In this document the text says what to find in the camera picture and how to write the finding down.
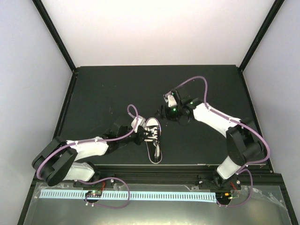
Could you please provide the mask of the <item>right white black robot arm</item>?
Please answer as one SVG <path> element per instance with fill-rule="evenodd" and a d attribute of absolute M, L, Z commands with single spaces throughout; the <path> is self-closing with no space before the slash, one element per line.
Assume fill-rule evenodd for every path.
<path fill-rule="evenodd" d="M 168 100 L 167 104 L 160 107 L 158 114 L 162 119 L 171 121 L 179 121 L 182 117 L 196 120 L 225 137 L 227 157 L 212 177 L 212 183 L 217 189 L 228 186 L 230 178 L 264 150 L 263 141 L 257 136 L 255 123 L 251 119 L 230 117 L 199 98 L 184 103 Z"/>

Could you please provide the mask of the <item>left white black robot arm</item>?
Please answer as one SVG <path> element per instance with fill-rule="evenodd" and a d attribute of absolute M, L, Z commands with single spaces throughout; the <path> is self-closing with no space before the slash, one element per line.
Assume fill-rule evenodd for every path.
<path fill-rule="evenodd" d="M 49 186 L 65 180 L 81 180 L 90 187 L 96 187 L 101 180 L 99 172 L 85 159 L 113 153 L 133 142 L 137 145 L 145 140 L 146 119 L 138 116 L 130 126 L 114 124 L 102 137 L 72 141 L 57 136 L 34 158 L 32 167 L 38 179 Z"/>

